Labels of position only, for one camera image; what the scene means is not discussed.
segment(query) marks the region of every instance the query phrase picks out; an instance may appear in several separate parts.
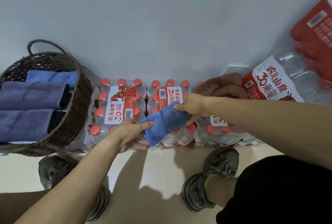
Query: barcode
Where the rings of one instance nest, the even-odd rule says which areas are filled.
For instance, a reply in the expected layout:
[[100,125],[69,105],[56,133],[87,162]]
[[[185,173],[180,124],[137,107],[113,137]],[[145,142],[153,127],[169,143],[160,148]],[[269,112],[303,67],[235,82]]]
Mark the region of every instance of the barcode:
[[251,87],[254,83],[250,80],[248,83],[246,83],[246,87]]
[[166,90],[159,89],[159,99],[166,99]]
[[125,120],[132,119],[132,109],[126,109],[124,119]]
[[308,25],[310,28],[312,28],[312,27],[314,27],[316,24],[318,24],[320,21],[322,21],[322,19],[323,19],[324,17],[326,17],[326,16],[327,16],[326,12],[325,12],[325,11],[321,11],[321,12],[318,13],[313,19],[311,19],[311,20],[307,23],[307,25]]

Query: sneaker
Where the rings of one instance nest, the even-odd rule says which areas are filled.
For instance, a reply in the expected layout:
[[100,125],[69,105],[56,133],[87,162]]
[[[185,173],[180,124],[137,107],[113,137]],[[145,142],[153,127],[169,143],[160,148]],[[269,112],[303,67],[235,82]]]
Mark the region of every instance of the sneaker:
[[[78,164],[78,161],[69,155],[50,155],[39,161],[38,173],[44,189],[52,189]],[[98,192],[93,208],[87,221],[97,220],[104,212],[110,198],[110,191],[102,186]]]
[[235,177],[239,166],[239,153],[232,148],[221,147],[211,152],[204,161],[203,173],[190,177],[182,186],[182,198],[187,207],[198,212],[204,208],[214,208],[203,187],[209,174],[216,174],[223,178]]

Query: beige tile floor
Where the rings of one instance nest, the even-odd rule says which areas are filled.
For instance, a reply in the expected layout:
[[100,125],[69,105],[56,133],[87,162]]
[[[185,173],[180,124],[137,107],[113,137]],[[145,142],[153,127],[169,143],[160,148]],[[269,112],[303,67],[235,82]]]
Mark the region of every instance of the beige tile floor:
[[[280,154],[268,145],[237,150],[238,175],[257,160]],[[95,223],[215,223],[221,208],[192,213],[181,198],[185,179],[201,172],[211,151],[177,148],[118,155],[105,181],[112,192],[111,201]],[[15,154],[0,157],[0,192],[42,190],[37,171],[39,160]]]

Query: sock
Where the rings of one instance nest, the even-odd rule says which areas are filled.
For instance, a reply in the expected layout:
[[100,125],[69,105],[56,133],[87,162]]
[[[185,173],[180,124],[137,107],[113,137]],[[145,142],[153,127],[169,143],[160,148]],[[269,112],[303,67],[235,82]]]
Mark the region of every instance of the sock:
[[213,178],[213,177],[219,177],[219,176],[211,173],[206,176],[204,183],[203,183],[203,188],[204,188],[204,192],[205,192],[205,196],[206,196],[207,200],[209,200],[208,199],[208,183],[210,182],[211,178]]

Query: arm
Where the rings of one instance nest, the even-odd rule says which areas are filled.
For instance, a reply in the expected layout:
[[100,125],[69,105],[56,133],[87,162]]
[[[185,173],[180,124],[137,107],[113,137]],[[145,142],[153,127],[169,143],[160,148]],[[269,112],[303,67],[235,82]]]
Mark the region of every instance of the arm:
[[267,100],[240,100],[190,94],[179,111],[216,115],[247,131],[278,151],[332,171],[332,108]]
[[15,223],[85,223],[99,188],[117,154],[131,146],[147,149],[146,140],[136,140],[136,138],[140,132],[152,126],[153,122],[137,124],[133,120],[124,121]]

